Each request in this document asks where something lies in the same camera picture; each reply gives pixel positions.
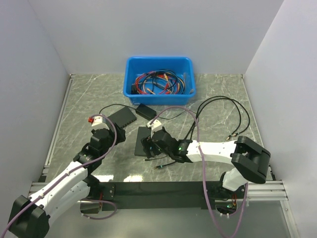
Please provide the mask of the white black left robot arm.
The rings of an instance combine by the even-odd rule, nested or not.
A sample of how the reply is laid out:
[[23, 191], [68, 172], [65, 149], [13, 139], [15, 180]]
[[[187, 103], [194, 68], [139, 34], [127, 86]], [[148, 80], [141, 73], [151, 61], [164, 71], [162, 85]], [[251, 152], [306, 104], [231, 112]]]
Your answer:
[[93, 129], [90, 142], [64, 171], [31, 196], [21, 195], [14, 201], [5, 231], [18, 238], [44, 238], [56, 219], [73, 204], [99, 195], [99, 180], [91, 174], [125, 139], [125, 130], [117, 125], [112, 129]]

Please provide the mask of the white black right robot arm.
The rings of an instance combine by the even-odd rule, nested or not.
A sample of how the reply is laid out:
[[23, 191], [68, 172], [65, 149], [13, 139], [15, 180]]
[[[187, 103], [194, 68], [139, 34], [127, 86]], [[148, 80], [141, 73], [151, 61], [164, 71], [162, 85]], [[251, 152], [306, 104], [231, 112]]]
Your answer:
[[227, 142], [176, 140], [164, 128], [141, 139], [148, 158], [164, 153], [176, 163], [217, 162], [234, 168], [224, 173], [218, 193], [229, 198], [242, 185], [266, 182], [271, 153], [246, 136]]

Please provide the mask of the black patch cable teal plug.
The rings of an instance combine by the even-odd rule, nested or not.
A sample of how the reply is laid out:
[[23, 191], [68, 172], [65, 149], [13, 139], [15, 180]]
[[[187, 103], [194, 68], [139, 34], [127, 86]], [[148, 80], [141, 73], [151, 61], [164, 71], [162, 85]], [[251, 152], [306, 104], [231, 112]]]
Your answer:
[[[197, 112], [196, 112], [196, 118], [199, 119], [199, 115], [202, 113], [203, 109], [204, 109], [208, 104], [210, 104], [210, 103], [212, 103], [212, 102], [214, 102], [214, 101], [219, 101], [219, 100], [229, 100], [229, 101], [231, 101], [231, 102], [233, 103], [233, 105], [235, 106], [235, 108], [236, 108], [236, 110], [237, 110], [237, 112], [238, 112], [238, 115], [239, 115], [239, 123], [238, 123], [237, 127], [233, 130], [233, 132], [230, 133], [230, 134], [227, 136], [227, 138], [225, 139], [225, 141], [227, 141], [227, 140], [230, 140], [232, 137], [236, 137], [236, 136], [238, 136], [239, 134], [245, 132], [245, 131], [248, 129], [248, 127], [250, 126], [251, 119], [250, 119], [249, 112], [246, 110], [246, 108], [245, 108], [240, 102], [238, 102], [238, 101], [235, 100], [235, 99], [226, 97], [226, 96], [213, 96], [213, 97], [207, 98], [205, 101], [203, 101], [203, 102], [199, 105], [199, 107], [198, 107], [198, 109], [197, 109]], [[243, 130], [241, 130], [241, 131], [239, 131], [239, 128], [241, 127], [241, 123], [242, 123], [242, 113], [241, 113], [239, 107], [241, 107], [241, 108], [244, 110], [244, 112], [246, 113], [247, 119], [248, 119], [248, 124], [247, 124], [246, 127], [245, 127]], [[187, 133], [186, 136], [185, 136], [185, 139], [187, 138], [187, 136], [188, 136], [190, 133], [191, 133], [190, 138], [192, 138], [193, 133], [194, 133], [194, 127], [195, 127], [195, 125], [196, 125], [196, 124], [193, 124], [193, 125], [191, 126], [190, 130], [188, 131], [188, 133]], [[216, 124], [213, 125], [213, 126], [209, 126], [209, 127], [208, 127], [208, 130], [209, 130], [210, 132], [212, 132], [213, 129], [216, 128], [216, 132], [220, 132], [220, 129], [218, 128], [217, 125], [218, 125], [218, 123], [216, 123]], [[154, 169], [162, 169], [162, 168], [164, 168], [164, 167], [171, 166], [171, 165], [173, 165], [173, 164], [175, 164], [175, 163], [176, 163], [176, 162], [174, 161], [174, 162], [171, 162], [171, 163], [168, 163], [168, 164], [165, 164], [165, 165], [155, 166]]]

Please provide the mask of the black switch box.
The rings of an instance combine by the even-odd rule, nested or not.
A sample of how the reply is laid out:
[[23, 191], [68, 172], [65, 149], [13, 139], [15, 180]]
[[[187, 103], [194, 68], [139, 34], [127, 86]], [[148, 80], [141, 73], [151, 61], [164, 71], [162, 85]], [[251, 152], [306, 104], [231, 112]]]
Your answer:
[[[146, 153], [145, 148], [144, 148], [144, 146], [142, 144], [142, 142], [144, 140], [147, 141], [149, 154]], [[141, 127], [141, 126], [138, 128], [134, 155], [135, 156], [147, 157], [147, 158], [151, 158], [151, 157], [155, 156], [154, 152], [153, 152], [153, 149], [152, 149], [152, 138], [151, 138], [151, 129], [150, 128]]]

